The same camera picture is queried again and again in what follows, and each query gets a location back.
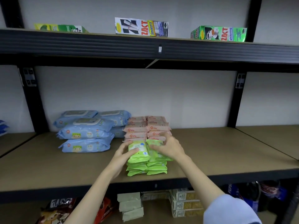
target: left hand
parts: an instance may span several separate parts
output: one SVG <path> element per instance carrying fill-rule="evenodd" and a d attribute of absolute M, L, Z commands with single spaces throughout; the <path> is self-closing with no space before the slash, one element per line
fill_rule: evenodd
<path fill-rule="evenodd" d="M 127 162 L 127 160 L 130 158 L 131 155 L 137 153 L 139 151 L 138 148 L 134 148 L 126 153 L 123 154 L 125 148 L 127 148 L 130 144 L 132 144 L 132 141 L 122 143 L 118 150 L 116 150 L 113 158 L 111 159 L 110 163 L 106 167 L 106 170 L 111 172 L 113 178 L 116 178 L 119 173 L 121 172 L 123 166 Z"/>

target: light blue sleeve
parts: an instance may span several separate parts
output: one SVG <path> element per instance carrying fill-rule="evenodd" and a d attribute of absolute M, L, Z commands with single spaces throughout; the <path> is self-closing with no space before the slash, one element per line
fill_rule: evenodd
<path fill-rule="evenodd" d="M 230 195 L 219 196 L 204 212 L 204 224 L 251 224 L 260 223 L 252 208 L 241 199 Z"/>

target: black shelf upright post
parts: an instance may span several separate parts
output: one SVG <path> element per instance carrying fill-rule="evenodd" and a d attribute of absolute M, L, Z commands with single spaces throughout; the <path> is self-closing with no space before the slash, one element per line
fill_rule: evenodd
<path fill-rule="evenodd" d="M 0 4 L 6 26 L 9 28 L 24 28 L 19 1 L 0 0 Z M 39 94 L 34 68 L 28 64 L 30 57 L 27 59 L 27 56 L 17 56 L 17 58 L 19 62 L 17 67 L 21 76 L 21 82 L 34 130 L 37 134 L 48 132 L 49 126 Z"/>
<path fill-rule="evenodd" d="M 262 5 L 262 0 L 250 1 L 250 7 L 249 7 L 247 25 L 246 25 L 247 26 L 247 35 L 245 39 L 246 42 L 253 42 L 261 5 Z M 246 69 L 237 71 L 236 81 L 234 84 L 235 88 L 234 88 L 233 98 L 231 100 L 230 113 L 229 113 L 228 123 L 227 123 L 228 127 L 233 127 L 233 128 L 236 127 L 246 75 L 247 75 Z"/>

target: green toothpaste box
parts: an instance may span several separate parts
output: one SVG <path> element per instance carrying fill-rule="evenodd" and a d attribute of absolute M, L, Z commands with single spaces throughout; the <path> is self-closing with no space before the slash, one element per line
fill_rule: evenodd
<path fill-rule="evenodd" d="M 244 42 L 246 33 L 247 28 L 244 27 L 199 26 L 191 32 L 190 38 L 199 40 Z"/>
<path fill-rule="evenodd" d="M 36 30 L 88 33 L 84 27 L 76 25 L 35 23 L 34 27 Z"/>

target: right hand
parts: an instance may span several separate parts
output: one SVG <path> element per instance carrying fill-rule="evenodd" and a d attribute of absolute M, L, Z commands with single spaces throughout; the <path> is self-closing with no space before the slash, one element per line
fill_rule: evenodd
<path fill-rule="evenodd" d="M 160 133 L 160 136 L 166 137 L 164 146 L 150 145 L 150 148 L 157 152 L 166 155 L 173 160 L 177 160 L 182 155 L 185 155 L 185 151 L 179 141 L 173 136 L 170 136 L 167 132 Z"/>

